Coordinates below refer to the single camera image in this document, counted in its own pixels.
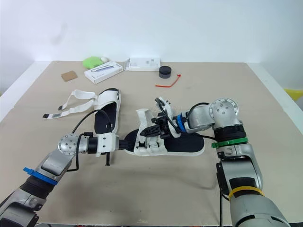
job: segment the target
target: yellow band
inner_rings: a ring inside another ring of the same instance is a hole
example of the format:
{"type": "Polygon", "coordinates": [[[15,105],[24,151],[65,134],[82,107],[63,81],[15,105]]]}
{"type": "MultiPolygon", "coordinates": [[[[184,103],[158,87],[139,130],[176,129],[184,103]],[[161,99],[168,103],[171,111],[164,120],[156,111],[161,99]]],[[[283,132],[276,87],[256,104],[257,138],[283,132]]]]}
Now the yellow band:
{"type": "Polygon", "coordinates": [[[239,191],[243,191],[243,190],[252,190],[252,191],[256,191],[259,192],[261,195],[264,195],[264,193],[259,189],[259,188],[255,188],[255,187],[251,187],[251,186],[241,186],[241,187],[237,187],[234,188],[228,195],[229,200],[231,200],[231,197],[234,193],[239,192],[239,191]]]}

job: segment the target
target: green sponge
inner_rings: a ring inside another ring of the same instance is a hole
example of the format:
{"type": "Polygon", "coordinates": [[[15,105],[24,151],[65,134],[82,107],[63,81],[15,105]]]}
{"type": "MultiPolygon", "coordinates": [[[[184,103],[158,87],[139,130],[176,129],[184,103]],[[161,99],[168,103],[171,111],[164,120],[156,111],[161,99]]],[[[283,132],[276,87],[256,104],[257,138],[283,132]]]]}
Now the green sponge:
{"type": "Polygon", "coordinates": [[[99,57],[89,57],[83,61],[83,66],[87,69],[92,69],[99,65],[104,64],[104,62],[99,57]]]}

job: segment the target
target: green cable tie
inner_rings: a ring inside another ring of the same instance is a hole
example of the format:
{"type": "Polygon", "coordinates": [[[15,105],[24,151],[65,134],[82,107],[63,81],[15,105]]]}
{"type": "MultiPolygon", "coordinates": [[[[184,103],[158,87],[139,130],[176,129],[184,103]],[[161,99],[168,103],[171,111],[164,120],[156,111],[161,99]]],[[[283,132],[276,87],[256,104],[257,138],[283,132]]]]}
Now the green cable tie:
{"type": "Polygon", "coordinates": [[[247,141],[248,141],[247,137],[239,138],[239,139],[235,139],[235,140],[227,140],[227,141],[212,143],[212,148],[219,148],[219,147],[223,147],[226,145],[232,145],[232,144],[236,144],[236,143],[245,143],[247,141]]]}

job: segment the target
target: yellow object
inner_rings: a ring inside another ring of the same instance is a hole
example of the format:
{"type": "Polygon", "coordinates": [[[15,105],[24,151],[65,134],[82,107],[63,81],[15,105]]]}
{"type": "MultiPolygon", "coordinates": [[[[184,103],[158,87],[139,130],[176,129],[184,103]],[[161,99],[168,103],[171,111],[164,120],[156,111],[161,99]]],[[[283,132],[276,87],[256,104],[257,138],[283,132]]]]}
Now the yellow object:
{"type": "Polygon", "coordinates": [[[242,191],[242,190],[252,190],[252,191],[256,191],[259,192],[261,195],[264,195],[264,193],[259,189],[259,188],[255,188],[255,187],[251,187],[251,186],[241,186],[241,187],[237,187],[234,188],[228,195],[229,200],[231,200],[231,197],[234,193],[242,191]]]}
{"type": "Polygon", "coordinates": [[[284,88],[287,94],[294,100],[297,101],[301,96],[303,96],[303,90],[293,90],[284,88]]]}

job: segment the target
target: red cable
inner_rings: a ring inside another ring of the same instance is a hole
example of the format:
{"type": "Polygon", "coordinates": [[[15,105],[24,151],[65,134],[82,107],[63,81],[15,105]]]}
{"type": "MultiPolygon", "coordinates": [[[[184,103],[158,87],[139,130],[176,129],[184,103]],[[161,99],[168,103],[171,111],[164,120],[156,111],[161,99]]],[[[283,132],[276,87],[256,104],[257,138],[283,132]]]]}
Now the red cable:
{"type": "Polygon", "coordinates": [[[177,74],[177,76],[178,76],[177,79],[175,80],[175,82],[173,82],[172,85],[170,86],[156,85],[156,87],[172,87],[177,82],[177,80],[181,77],[181,74],[177,74]]]}

